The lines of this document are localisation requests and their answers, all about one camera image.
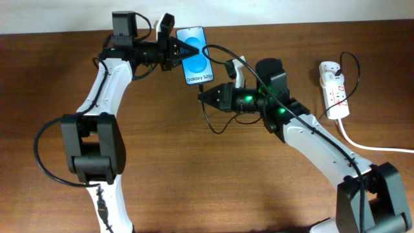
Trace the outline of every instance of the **black cable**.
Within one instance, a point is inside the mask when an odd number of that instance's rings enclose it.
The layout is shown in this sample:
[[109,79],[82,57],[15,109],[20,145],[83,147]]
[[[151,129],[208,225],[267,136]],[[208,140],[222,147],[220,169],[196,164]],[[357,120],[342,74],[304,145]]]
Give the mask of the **black cable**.
[[104,190],[102,190],[101,186],[98,187],[96,191],[96,195],[98,196],[98,200],[96,202],[96,205],[98,206],[98,215],[102,222],[105,224],[106,230],[108,230],[110,233],[114,233],[112,230],[112,226],[108,223],[108,208],[106,206],[105,200],[102,197],[102,193]]
[[316,128],[310,126],[308,123],[306,123],[304,120],[302,120],[296,114],[294,114],[290,109],[288,109],[284,104],[282,104],[278,100],[278,98],[276,98],[275,94],[273,94],[272,91],[269,90],[269,88],[266,86],[264,81],[259,77],[259,75],[257,75],[255,70],[253,70],[253,68],[251,66],[249,66],[249,64],[247,64],[247,62],[243,61],[238,55],[234,54],[232,51],[230,51],[230,50],[228,50],[228,49],[226,49],[222,46],[206,45],[202,48],[202,53],[207,59],[209,59],[212,62],[215,62],[215,60],[213,60],[212,58],[209,57],[209,55],[206,54],[206,49],[207,48],[219,49],[219,50],[231,55],[233,58],[237,59],[238,61],[240,61],[240,63],[242,63],[254,75],[256,80],[263,86],[263,89],[274,99],[274,101],[276,101],[278,103],[278,105],[280,107],[285,109],[285,111],[287,111],[290,115],[292,115],[296,120],[301,122],[308,129],[310,129],[312,131],[312,134],[315,133],[315,134],[319,135],[321,138],[326,140],[329,144],[334,146],[340,153],[342,153],[344,155],[344,157],[349,161],[349,164],[355,169],[355,172],[356,172],[356,174],[358,176],[358,179],[360,181],[360,232],[365,232],[365,227],[364,227],[365,185],[364,185],[364,180],[362,179],[361,171],[359,170],[358,166],[356,165],[354,159],[352,159],[339,145],[337,145],[335,142],[333,142],[329,137],[327,137],[326,135],[324,135],[323,133],[318,131]]
[[149,74],[151,74],[155,70],[157,65],[158,65],[157,63],[155,65],[151,64],[151,68],[149,68],[149,70],[147,72],[145,72],[144,74],[138,75],[138,76],[134,76],[132,78],[132,81],[140,80],[140,79],[145,78],[146,76],[148,76]]
[[38,134],[36,135],[36,138],[34,139],[34,145],[33,145],[33,151],[34,151],[34,158],[36,159],[36,161],[38,162],[38,165],[40,167],[40,170],[43,171],[44,174],[46,174],[49,178],[51,178],[54,181],[57,181],[61,184],[66,184],[69,185],[71,187],[77,187],[77,188],[90,188],[90,187],[95,187],[98,186],[99,184],[77,184],[77,183],[72,183],[70,181],[66,181],[64,179],[61,179],[55,175],[53,175],[50,171],[48,171],[45,167],[45,165],[43,165],[40,156],[39,156],[39,139],[40,136],[42,135],[42,133],[49,127],[51,127],[53,124],[60,122],[62,120],[61,117],[56,118],[54,120],[51,120],[50,122],[47,122],[44,126],[42,126],[42,128],[40,129],[40,131],[38,132]]
[[109,41],[111,40],[111,38],[112,38],[112,34],[109,34],[106,38],[105,38],[105,40],[103,41],[103,45],[102,45],[102,48],[104,49],[104,48],[106,48],[106,47],[108,47],[108,44],[109,44]]
[[241,121],[239,121],[239,120],[237,119],[237,117],[236,117],[236,118],[234,118],[234,120],[235,120],[237,123],[239,123],[239,124],[256,124],[256,123],[258,123],[258,122],[261,120],[261,117],[259,117],[257,120],[255,120],[255,121],[253,121],[253,122],[241,122]]
[[[103,80],[102,80],[102,82],[101,82],[101,84],[100,84],[100,86],[98,88],[98,92],[96,93],[96,96],[95,96],[94,100],[92,101],[91,105],[85,111],[82,111],[82,112],[77,113],[79,115],[86,114],[87,112],[89,112],[96,105],[96,102],[98,101],[99,95],[100,95],[100,93],[102,91],[102,87],[104,86],[104,83],[105,83],[105,81],[107,79],[107,76],[109,74],[108,67],[106,66],[106,64],[104,63],[104,61],[102,61],[100,58],[93,58],[92,59],[92,62],[94,63],[95,67],[98,68],[98,64],[96,63],[96,60],[98,60],[103,65],[103,67],[105,68],[105,75],[103,77]],[[71,187],[76,187],[76,188],[92,188],[92,187],[99,186],[99,184],[78,184],[78,183],[72,183],[70,181],[66,181],[66,180],[61,179],[59,177],[56,177],[55,175],[53,175],[52,173],[50,173],[46,169],[46,167],[43,165],[43,163],[42,163],[42,161],[40,159],[40,156],[39,156],[39,140],[40,140],[40,136],[43,134],[43,132],[45,132],[45,130],[47,128],[51,127],[53,124],[58,123],[58,122],[60,122],[62,120],[63,120],[63,118],[59,117],[59,118],[56,118],[54,120],[51,120],[50,122],[47,122],[44,126],[42,126],[42,128],[39,130],[38,134],[36,135],[36,137],[34,139],[34,144],[33,144],[34,158],[36,159],[36,162],[38,163],[41,171],[43,171],[43,173],[46,174],[52,180],[57,181],[57,182],[59,182],[61,184],[66,184],[66,185],[71,186]]]
[[135,14],[137,16],[141,17],[143,20],[147,21],[148,26],[149,26],[148,34],[146,34],[145,36],[142,36],[141,38],[138,38],[138,39],[134,40],[134,42],[140,42],[140,41],[143,41],[143,40],[147,39],[148,36],[151,35],[151,31],[153,30],[153,28],[151,26],[151,22],[149,22],[149,19],[147,17],[143,16],[142,14],[136,13],[136,12],[135,12]]
[[237,113],[236,115],[234,115],[228,122],[227,122],[227,124],[224,126],[224,128],[220,131],[220,132],[217,132],[216,130],[214,130],[214,128],[213,128],[213,126],[212,126],[212,123],[210,122],[210,120],[208,119],[208,116],[207,116],[207,113],[206,113],[206,107],[204,106],[204,102],[201,102],[201,106],[202,106],[202,112],[204,113],[204,117],[205,117],[205,119],[206,119],[206,121],[207,121],[207,124],[208,124],[208,127],[210,127],[210,129],[213,131],[213,133],[215,133],[215,134],[222,134],[225,130],[226,130],[226,128],[227,128],[227,126],[230,124],[230,122],[233,120],[233,119],[235,119],[237,116],[240,116],[240,115],[243,115],[243,114],[245,114],[245,113]]
[[356,56],[354,55],[354,54],[352,54],[352,53],[350,53],[350,52],[342,52],[341,53],[341,55],[339,56],[339,60],[340,60],[340,69],[337,71],[337,72],[339,72],[340,74],[342,73],[342,55],[344,55],[344,54],[349,54],[349,55],[351,55],[353,58],[354,58],[354,60],[355,60],[355,63],[356,63],[356,66],[358,67],[358,79],[356,80],[356,84],[355,84],[355,87],[354,87],[354,89],[351,91],[351,93],[349,94],[349,95],[347,95],[347,97],[346,98],[344,98],[341,102],[338,102],[338,103],[336,103],[336,104],[334,104],[334,105],[332,105],[331,107],[328,107],[322,114],[321,114],[321,116],[319,116],[319,118],[318,118],[318,121],[324,116],[324,115],[326,115],[326,113],[331,109],[331,108],[333,108],[334,106],[336,106],[336,105],[338,105],[338,104],[341,104],[342,102],[344,102],[345,100],[347,100],[349,97],[351,97],[351,95],[353,95],[354,94],[354,92],[356,91],[356,88],[358,88],[358,84],[360,83],[360,78],[361,78],[361,68],[360,68],[360,63],[358,62],[358,59],[356,59]]

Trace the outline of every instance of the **white cable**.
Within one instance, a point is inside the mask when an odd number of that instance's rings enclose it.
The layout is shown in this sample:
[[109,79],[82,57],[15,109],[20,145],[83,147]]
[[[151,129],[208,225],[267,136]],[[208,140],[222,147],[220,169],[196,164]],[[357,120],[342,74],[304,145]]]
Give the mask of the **white cable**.
[[348,137],[347,133],[345,132],[345,129],[343,128],[341,119],[338,119],[337,121],[338,121],[339,128],[341,129],[341,133],[342,133],[343,137],[346,139],[346,141],[351,143],[353,146],[356,146],[357,148],[361,148],[361,149],[365,149],[365,150],[375,150],[375,151],[395,151],[395,152],[403,152],[403,153],[414,153],[414,150],[399,149],[399,148],[375,148],[375,147],[371,147],[371,146],[359,145],[359,144],[353,142]]

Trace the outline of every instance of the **wire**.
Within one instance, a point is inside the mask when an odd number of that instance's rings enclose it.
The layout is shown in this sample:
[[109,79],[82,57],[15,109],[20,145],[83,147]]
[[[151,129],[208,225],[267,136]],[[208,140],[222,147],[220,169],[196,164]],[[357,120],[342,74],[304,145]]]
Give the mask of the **wire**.
[[140,79],[145,78],[146,76],[148,76],[149,74],[151,74],[155,70],[157,65],[158,65],[157,63],[154,66],[153,66],[153,64],[151,64],[151,68],[149,68],[149,70],[147,72],[145,72],[144,74],[138,75],[138,76],[134,76],[132,78],[132,81],[140,80]]
[[[99,95],[102,91],[102,87],[104,86],[104,83],[105,83],[105,81],[107,79],[107,76],[109,74],[108,67],[106,66],[104,61],[102,61],[102,59],[100,59],[100,58],[93,58],[92,59],[92,62],[94,63],[95,67],[98,67],[98,64],[96,63],[96,60],[98,60],[103,65],[103,67],[105,68],[105,74],[104,74],[102,82],[101,82],[101,84],[98,88],[98,92],[96,93],[96,96],[95,96],[94,100],[92,101],[91,105],[85,111],[77,113],[80,116],[88,113],[93,107],[96,106],[96,102],[98,101]],[[62,178],[59,178],[59,177],[56,177],[55,175],[53,175],[51,172],[49,172],[46,169],[45,165],[43,165],[43,163],[40,159],[40,156],[39,156],[40,136],[42,136],[42,134],[46,131],[47,128],[51,127],[55,123],[61,122],[62,120],[63,120],[63,118],[59,117],[59,118],[56,118],[54,120],[51,120],[50,122],[47,122],[44,126],[42,126],[42,128],[39,130],[38,134],[36,135],[36,137],[34,139],[34,144],[33,144],[34,158],[36,159],[36,162],[38,163],[41,171],[44,174],[46,174],[49,178],[51,178],[52,180],[57,181],[61,184],[66,184],[66,185],[71,186],[71,187],[75,187],[75,188],[92,188],[92,187],[99,186],[99,184],[78,184],[78,183],[72,183],[70,181],[66,181]]]
[[104,48],[106,48],[106,47],[108,47],[108,44],[109,44],[109,41],[111,40],[111,38],[112,38],[112,34],[109,34],[106,38],[105,38],[105,40],[103,41],[103,45],[102,45],[102,48],[104,49]]
[[40,131],[38,132],[38,134],[36,135],[36,138],[34,139],[34,145],[33,145],[33,150],[34,150],[34,158],[36,159],[36,162],[38,162],[38,165],[41,169],[41,171],[43,171],[44,174],[46,174],[49,178],[51,178],[54,181],[57,181],[61,184],[66,184],[69,185],[71,187],[76,187],[76,188],[90,188],[90,187],[95,187],[98,186],[99,184],[77,184],[77,183],[72,183],[70,181],[66,181],[64,179],[61,179],[55,175],[53,175],[50,171],[48,171],[45,167],[45,165],[43,165],[40,156],[39,156],[39,139],[40,136],[42,135],[42,133],[49,127],[51,127],[53,124],[60,122],[62,120],[61,117],[56,118],[54,120],[51,120],[50,122],[47,122],[44,126],[42,126],[42,128],[40,129]]
[[98,215],[102,222],[105,224],[106,230],[108,230],[110,233],[114,233],[112,230],[112,226],[108,223],[109,213],[104,197],[102,196],[103,192],[104,190],[101,189],[101,186],[99,186],[96,191],[96,195],[98,196],[98,200],[96,202],[96,205],[98,206]]
[[352,159],[339,145],[337,145],[335,142],[333,142],[329,137],[318,131],[316,128],[310,126],[308,123],[306,123],[304,120],[302,120],[300,117],[298,117],[296,114],[294,114],[290,109],[288,109],[284,104],[282,104],[275,96],[275,94],[272,93],[272,91],[269,90],[269,88],[266,86],[264,81],[257,75],[257,73],[253,70],[247,62],[242,60],[238,55],[234,54],[232,51],[218,45],[206,45],[202,48],[203,55],[209,59],[212,62],[215,62],[212,58],[209,57],[209,55],[206,54],[207,48],[215,48],[219,49],[229,55],[231,55],[233,58],[237,59],[242,63],[256,78],[256,80],[263,86],[263,89],[277,102],[277,104],[285,109],[289,114],[291,114],[296,120],[301,122],[304,126],[309,128],[312,131],[312,134],[315,133],[319,135],[321,138],[325,139],[329,144],[334,146],[340,153],[344,155],[344,157],[349,161],[349,164],[355,169],[355,172],[358,176],[358,180],[360,182],[360,232],[365,232],[365,225],[364,225],[364,214],[365,214],[365,184],[364,180],[362,179],[361,171],[359,170],[358,166],[356,165],[354,158]]
[[331,107],[328,107],[322,114],[321,114],[321,116],[319,116],[319,118],[318,118],[318,121],[324,116],[324,115],[326,115],[326,113],[331,109],[331,108],[333,108],[334,106],[336,106],[336,105],[338,105],[338,104],[341,104],[342,102],[344,102],[344,101],[346,101],[349,97],[351,97],[351,95],[353,95],[354,94],[354,92],[356,91],[356,88],[358,88],[358,84],[360,83],[360,78],[361,78],[361,68],[360,68],[360,63],[358,62],[358,59],[356,59],[356,56],[354,55],[354,54],[352,54],[352,53],[350,53],[350,52],[342,52],[341,53],[341,55],[339,56],[339,60],[340,60],[340,69],[337,71],[337,72],[341,72],[342,73],[342,55],[344,55],[344,54],[349,54],[349,55],[351,55],[353,58],[354,58],[354,60],[355,60],[355,63],[356,63],[356,66],[358,67],[358,79],[356,80],[356,84],[355,84],[355,87],[354,87],[354,89],[351,91],[351,93],[349,93],[349,95],[347,95],[347,97],[346,98],[344,98],[341,102],[338,102],[338,103],[336,103],[336,104],[334,104],[334,105],[332,105]]
[[257,120],[255,120],[255,121],[253,121],[253,122],[240,122],[240,121],[238,121],[237,117],[236,117],[236,118],[234,118],[234,120],[235,120],[237,123],[239,123],[239,124],[256,124],[256,123],[258,123],[258,122],[261,120],[261,117],[259,117]]
[[92,108],[94,108],[95,106],[96,106],[96,107],[98,107],[98,106],[96,105],[96,103],[98,102],[99,95],[101,94],[102,88],[104,88],[104,84],[105,84],[105,81],[106,81],[106,79],[107,79],[108,75],[111,75],[111,74],[109,74],[108,67],[106,66],[105,62],[104,62],[104,61],[102,61],[102,59],[100,59],[100,58],[98,58],[98,57],[96,57],[96,58],[92,58],[92,62],[93,62],[93,64],[95,65],[95,67],[98,69],[98,64],[96,63],[96,60],[98,60],[98,61],[99,61],[99,62],[103,65],[103,67],[105,68],[105,74],[103,75],[102,82],[101,82],[101,84],[99,85],[98,92],[96,93],[95,98],[92,100],[92,103],[90,104],[90,106],[89,106],[86,110],[84,110],[84,111],[82,111],[82,112],[77,113],[77,114],[79,114],[79,115],[84,115],[84,114],[88,113],[88,112],[89,112],[90,110],[92,110]]
[[408,150],[408,149],[399,149],[399,148],[376,148],[376,147],[371,147],[371,146],[362,146],[359,145],[355,142],[353,142],[347,135],[347,133],[345,132],[345,128],[343,127],[342,121],[341,119],[338,119],[338,125],[339,128],[341,129],[341,133],[343,135],[343,137],[346,139],[346,141],[348,141],[349,143],[351,143],[353,146],[356,146],[357,148],[361,148],[361,149],[365,149],[365,150],[374,150],[374,151],[395,151],[395,152],[402,152],[402,153],[414,153],[414,150]]
[[142,36],[141,38],[138,38],[138,39],[134,40],[134,42],[140,42],[140,41],[143,41],[143,40],[147,39],[148,36],[151,35],[151,31],[153,30],[153,28],[151,26],[151,22],[149,22],[149,19],[147,17],[143,16],[142,14],[136,13],[136,12],[135,12],[135,14],[137,16],[141,17],[143,20],[147,21],[148,26],[149,26],[148,34],[146,34],[145,36]]
[[214,130],[214,128],[213,128],[213,126],[212,126],[212,123],[210,122],[210,120],[208,119],[208,116],[207,116],[207,113],[206,113],[206,107],[204,106],[204,102],[201,102],[201,106],[202,106],[202,112],[204,113],[204,117],[205,117],[205,119],[206,119],[206,121],[207,121],[207,124],[208,124],[208,127],[210,127],[210,129],[213,131],[213,133],[215,133],[215,134],[217,134],[217,135],[219,135],[219,134],[222,134],[222,133],[224,133],[224,131],[226,130],[226,128],[227,128],[227,126],[232,122],[232,120],[234,120],[236,117],[238,117],[238,116],[240,116],[240,115],[243,115],[243,114],[245,114],[245,113],[237,113],[236,115],[234,115],[228,122],[227,122],[227,124],[224,126],[224,128],[220,131],[220,132],[217,132],[216,130]]

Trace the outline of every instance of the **white wall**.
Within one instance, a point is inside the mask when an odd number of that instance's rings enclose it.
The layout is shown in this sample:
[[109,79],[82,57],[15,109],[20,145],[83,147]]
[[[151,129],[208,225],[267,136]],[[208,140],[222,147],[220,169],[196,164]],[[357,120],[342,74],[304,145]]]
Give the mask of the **white wall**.
[[[111,12],[133,10],[176,27],[414,18],[414,0],[0,0],[0,33],[112,29]],[[140,28],[146,28],[140,20]]]

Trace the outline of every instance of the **white power strip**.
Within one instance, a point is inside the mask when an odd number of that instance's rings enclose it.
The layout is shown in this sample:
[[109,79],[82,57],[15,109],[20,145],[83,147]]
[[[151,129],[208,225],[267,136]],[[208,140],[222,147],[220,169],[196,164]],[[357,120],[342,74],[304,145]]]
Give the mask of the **white power strip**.
[[[320,82],[323,88],[323,97],[325,98],[325,107],[328,109],[332,105],[341,102],[346,98],[345,87],[343,82],[345,78],[343,77],[342,72],[338,72],[341,69],[339,64],[333,61],[324,61],[319,66],[319,72],[321,74]],[[400,149],[400,148],[377,148],[371,146],[363,146],[353,142],[345,132],[341,119],[349,115],[349,107],[347,100],[342,103],[332,107],[327,111],[327,116],[329,119],[336,120],[337,124],[340,127],[341,133],[345,140],[356,146],[357,148],[365,150],[374,150],[374,151],[394,151],[394,152],[404,152],[404,153],[414,153],[414,150],[409,149]]]
[[[323,97],[325,98],[326,109],[337,104],[346,98],[345,87],[343,86],[344,77],[341,73],[336,76],[336,72],[340,70],[338,63],[333,61],[324,61],[319,66],[320,83],[323,88]],[[331,120],[338,120],[349,115],[348,101],[332,107],[327,112],[327,116]]]

